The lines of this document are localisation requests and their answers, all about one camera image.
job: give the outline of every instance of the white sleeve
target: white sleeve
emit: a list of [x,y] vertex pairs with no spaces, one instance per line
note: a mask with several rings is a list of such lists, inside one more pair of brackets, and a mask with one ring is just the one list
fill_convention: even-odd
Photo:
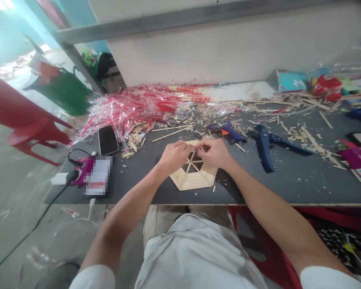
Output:
[[93,265],[81,271],[69,289],[115,289],[115,275],[106,265]]
[[307,267],[301,272],[300,280],[303,289],[361,289],[356,279],[327,267]]

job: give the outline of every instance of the white wall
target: white wall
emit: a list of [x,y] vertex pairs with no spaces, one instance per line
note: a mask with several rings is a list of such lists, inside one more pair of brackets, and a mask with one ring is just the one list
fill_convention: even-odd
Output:
[[[99,23],[213,4],[211,0],[89,0]],[[344,2],[108,40],[128,86],[265,79],[307,71],[361,37],[361,5]]]

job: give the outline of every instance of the floor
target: floor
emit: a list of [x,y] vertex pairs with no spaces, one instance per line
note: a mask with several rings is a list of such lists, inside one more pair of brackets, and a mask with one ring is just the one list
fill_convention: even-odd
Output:
[[[62,51],[50,51],[46,56],[52,63],[60,63],[72,71],[73,63]],[[21,89],[21,83],[29,70],[18,72],[12,85]],[[22,92],[44,109],[67,120],[59,107],[37,92]],[[46,208],[43,203],[50,188],[49,179],[59,172],[38,159],[23,154],[6,144],[11,129],[0,125],[0,262],[34,228]],[[52,161],[63,163],[68,153],[64,145],[56,149],[36,145],[36,153]],[[86,218],[86,205],[52,205],[39,227],[25,239],[0,265],[0,288],[40,288],[47,272],[52,272],[64,261],[81,262],[102,223],[106,207],[95,205],[91,219],[72,224],[70,209]],[[130,234],[123,247],[117,288],[133,288],[143,262],[143,222]],[[269,288],[279,288],[267,280]]]

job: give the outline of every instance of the table surface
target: table surface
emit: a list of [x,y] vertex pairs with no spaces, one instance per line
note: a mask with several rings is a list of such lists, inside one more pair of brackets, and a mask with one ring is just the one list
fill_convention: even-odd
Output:
[[[311,114],[303,116],[301,114],[281,118],[286,127],[297,127],[297,123],[306,123],[309,132],[316,138],[318,143],[323,144],[325,149],[337,152],[337,144],[334,142],[351,132],[361,132],[361,123],[345,117],[345,112],[337,110],[327,116],[333,129],[329,129],[318,109],[311,110]],[[248,120],[256,121],[259,117],[251,113],[242,113],[235,117],[243,118],[244,125],[251,125]],[[268,124],[270,131],[287,139],[280,125],[276,122]],[[159,161],[161,154],[168,143],[178,139],[194,140],[194,134],[190,131],[182,131],[159,141],[152,140],[174,132],[174,130],[150,131],[144,146],[130,159],[121,157],[121,152],[114,154],[114,168],[112,191],[107,199],[99,199],[97,204],[116,204],[136,183],[138,183]],[[321,134],[322,140],[317,139],[316,134]],[[265,173],[257,151],[256,142],[252,138],[247,139],[242,148],[225,140],[229,152],[234,159],[254,178],[262,182],[268,188],[276,192],[288,203],[294,206],[360,206],[361,207],[361,183],[349,170],[341,170],[332,167],[333,164],[327,159],[321,159],[320,155],[314,154],[304,157],[292,151],[275,145],[271,149],[271,159],[275,167],[275,172]],[[91,153],[99,152],[98,136],[95,135],[89,142],[81,142],[74,148],[81,148]],[[72,158],[83,156],[84,153],[78,151],[72,153]],[[72,164],[65,162],[61,172],[69,172]],[[166,205],[243,205],[244,199],[234,183],[233,179],[223,170],[219,169],[215,178],[216,189],[212,192],[212,187],[195,189],[188,191],[178,191],[170,178],[167,178],[159,187],[152,201],[153,204]],[[46,203],[61,191],[62,186],[53,186],[45,200]],[[82,187],[68,187],[55,201],[57,204],[88,204],[89,199],[83,198]]]

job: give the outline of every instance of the metal frame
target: metal frame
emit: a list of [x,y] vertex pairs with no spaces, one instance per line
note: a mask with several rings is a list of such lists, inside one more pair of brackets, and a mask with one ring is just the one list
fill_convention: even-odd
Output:
[[69,58],[84,75],[93,89],[104,94],[104,88],[91,75],[86,63],[74,47],[74,44],[96,40],[124,37],[166,29],[185,27],[215,21],[243,18],[293,9],[326,5],[346,0],[248,0],[212,6],[190,8],[174,12],[65,29],[53,33],[53,36],[67,53]]

